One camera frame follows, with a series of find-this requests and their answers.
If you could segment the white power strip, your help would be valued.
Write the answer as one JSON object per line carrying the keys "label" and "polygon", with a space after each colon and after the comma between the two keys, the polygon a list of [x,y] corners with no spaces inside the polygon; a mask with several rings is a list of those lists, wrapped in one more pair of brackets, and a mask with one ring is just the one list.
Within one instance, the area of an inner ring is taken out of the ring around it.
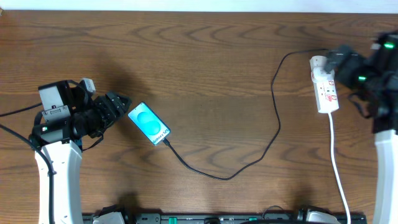
{"label": "white power strip", "polygon": [[311,72],[319,113],[327,114],[339,109],[334,74],[333,70],[327,73],[321,67],[315,67]]}

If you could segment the blue Galaxy smartphone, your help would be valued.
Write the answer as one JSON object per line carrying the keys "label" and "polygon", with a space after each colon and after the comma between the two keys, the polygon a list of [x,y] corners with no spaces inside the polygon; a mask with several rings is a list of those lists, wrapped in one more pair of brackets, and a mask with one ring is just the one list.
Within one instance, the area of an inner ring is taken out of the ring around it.
{"label": "blue Galaxy smartphone", "polygon": [[145,102],[139,103],[128,113],[128,117],[155,146],[171,133],[170,128]]}

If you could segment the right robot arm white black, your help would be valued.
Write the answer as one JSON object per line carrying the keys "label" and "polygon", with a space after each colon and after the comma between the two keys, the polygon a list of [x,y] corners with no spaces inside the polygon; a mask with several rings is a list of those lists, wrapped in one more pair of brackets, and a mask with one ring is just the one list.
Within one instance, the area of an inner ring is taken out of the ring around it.
{"label": "right robot arm white black", "polygon": [[348,45],[326,55],[326,72],[366,102],[361,116],[373,119],[377,187],[373,223],[397,223],[397,32],[381,34],[373,54],[364,57]]}

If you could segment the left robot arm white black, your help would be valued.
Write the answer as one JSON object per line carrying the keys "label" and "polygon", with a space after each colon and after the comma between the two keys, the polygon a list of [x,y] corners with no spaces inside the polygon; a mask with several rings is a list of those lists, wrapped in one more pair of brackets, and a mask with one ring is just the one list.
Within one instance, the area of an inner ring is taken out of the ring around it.
{"label": "left robot arm white black", "polygon": [[103,140],[104,132],[128,111],[131,99],[113,91],[95,100],[87,93],[39,91],[44,122],[30,135],[38,146],[40,223],[83,223],[80,166],[84,136]]}

